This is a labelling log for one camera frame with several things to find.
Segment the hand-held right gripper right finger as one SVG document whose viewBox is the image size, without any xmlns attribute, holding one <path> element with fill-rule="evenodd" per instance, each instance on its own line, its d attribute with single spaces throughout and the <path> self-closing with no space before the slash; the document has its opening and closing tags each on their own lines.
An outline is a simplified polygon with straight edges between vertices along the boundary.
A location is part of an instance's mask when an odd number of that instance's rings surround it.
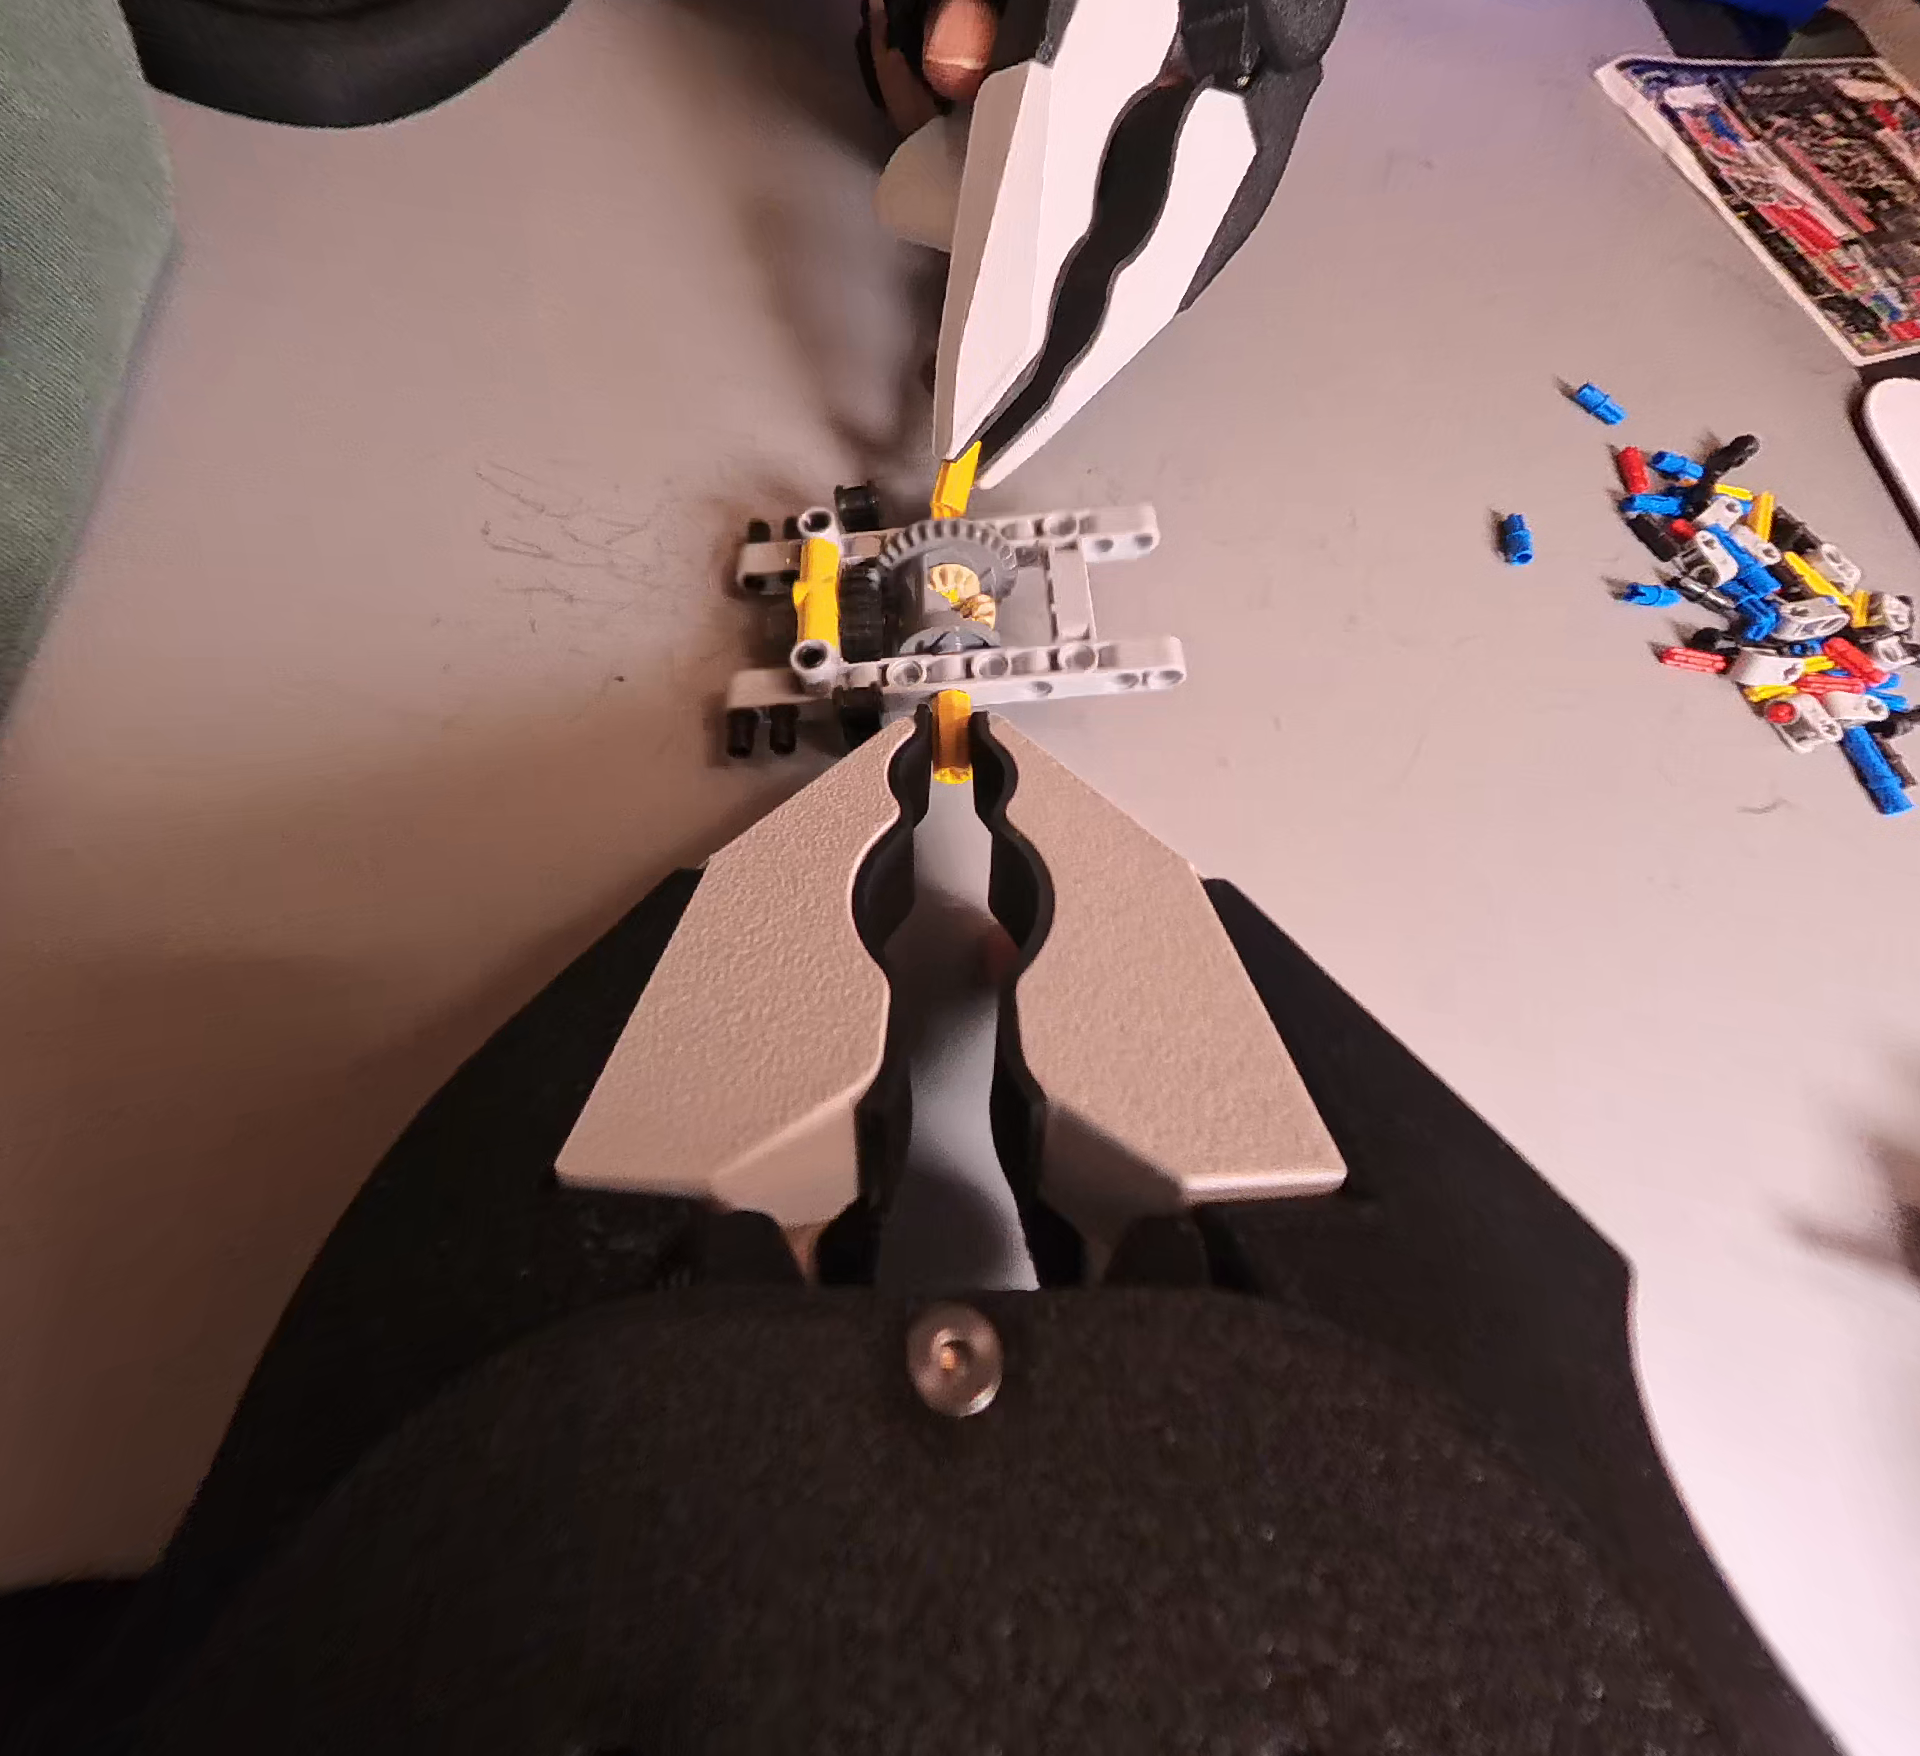
<svg viewBox="0 0 1920 1756">
<path fill-rule="evenodd" d="M 994 713 L 976 811 L 1012 944 L 989 1129 L 1024 1233 L 1341 1191 L 1348 1153 L 1197 869 Z"/>
</svg>

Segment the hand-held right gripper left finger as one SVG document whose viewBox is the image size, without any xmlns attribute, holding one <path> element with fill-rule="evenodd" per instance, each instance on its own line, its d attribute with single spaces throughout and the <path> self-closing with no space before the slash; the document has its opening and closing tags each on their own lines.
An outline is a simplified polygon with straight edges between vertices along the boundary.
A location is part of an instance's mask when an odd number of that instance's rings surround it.
<svg viewBox="0 0 1920 1756">
<path fill-rule="evenodd" d="M 894 982 L 915 907 L 923 719 L 733 836 L 611 1045 L 554 1173 L 818 1231 L 891 1180 Z"/>
</svg>

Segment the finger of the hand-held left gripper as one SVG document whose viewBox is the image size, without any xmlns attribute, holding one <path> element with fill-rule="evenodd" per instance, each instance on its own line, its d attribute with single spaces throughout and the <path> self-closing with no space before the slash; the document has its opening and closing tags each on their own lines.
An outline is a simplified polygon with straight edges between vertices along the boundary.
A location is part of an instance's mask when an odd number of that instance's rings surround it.
<svg viewBox="0 0 1920 1756">
<path fill-rule="evenodd" d="M 985 488 L 1046 449 L 1181 316 L 1251 160 L 1238 89 L 1166 87 L 1122 112 L 1092 233 L 1046 305 L 1042 354 L 980 436 Z"/>
<path fill-rule="evenodd" d="M 1126 268 L 1147 243 L 1126 216 L 1159 216 L 1166 150 L 1122 160 L 1122 223 L 1094 233 L 1114 136 L 1157 95 L 1174 28 L 1181 0 L 1004 0 L 949 253 L 944 460 L 1027 460 L 1174 316 L 1174 294 L 1126 309 Z"/>
</svg>

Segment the grey lego frame assembly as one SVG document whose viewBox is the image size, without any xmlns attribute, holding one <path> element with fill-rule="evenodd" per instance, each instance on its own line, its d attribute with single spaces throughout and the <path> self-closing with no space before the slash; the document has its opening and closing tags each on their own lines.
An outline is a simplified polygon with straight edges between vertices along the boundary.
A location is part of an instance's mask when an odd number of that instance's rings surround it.
<svg viewBox="0 0 1920 1756">
<path fill-rule="evenodd" d="M 726 749 L 855 749 L 885 724 L 964 690 L 1034 708 L 1184 680 L 1181 638 L 1094 626 L 1094 569 L 1159 546 L 1157 504 L 885 522 L 876 488 L 835 488 L 789 522 L 749 522 L 733 591 L 773 614 L 773 655 L 726 690 Z"/>
</svg>

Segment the lego instruction booklet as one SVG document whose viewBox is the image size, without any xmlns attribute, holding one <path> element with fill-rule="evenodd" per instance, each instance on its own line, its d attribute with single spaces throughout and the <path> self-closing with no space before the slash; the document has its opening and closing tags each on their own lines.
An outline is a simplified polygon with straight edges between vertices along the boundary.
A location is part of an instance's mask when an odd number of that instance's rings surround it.
<svg viewBox="0 0 1920 1756">
<path fill-rule="evenodd" d="M 1607 102 L 1851 369 L 1920 350 L 1920 95 L 1883 56 L 1613 56 Z"/>
</svg>

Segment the pile of mixed lego pieces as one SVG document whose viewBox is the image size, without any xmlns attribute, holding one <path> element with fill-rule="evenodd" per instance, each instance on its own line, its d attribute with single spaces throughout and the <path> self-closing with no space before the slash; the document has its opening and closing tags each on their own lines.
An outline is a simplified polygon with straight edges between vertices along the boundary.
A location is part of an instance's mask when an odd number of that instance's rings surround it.
<svg viewBox="0 0 1920 1756">
<path fill-rule="evenodd" d="M 1791 757 L 1837 757 L 1883 820 L 1917 813 L 1920 619 L 1866 586 L 1779 488 L 1751 484 L 1759 443 L 1700 459 L 1613 449 L 1618 522 L 1648 556 L 1613 586 L 1678 622 L 1653 658 L 1723 680 Z"/>
</svg>

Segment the person's green sweatshirt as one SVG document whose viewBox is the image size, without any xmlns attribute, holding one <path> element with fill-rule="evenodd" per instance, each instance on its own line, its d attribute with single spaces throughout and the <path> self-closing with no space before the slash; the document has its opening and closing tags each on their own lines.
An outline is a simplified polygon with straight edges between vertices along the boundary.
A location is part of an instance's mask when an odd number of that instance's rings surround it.
<svg viewBox="0 0 1920 1756">
<path fill-rule="evenodd" d="M 0 0 L 5 708 L 84 537 L 170 243 L 170 160 L 125 0 Z"/>
</svg>

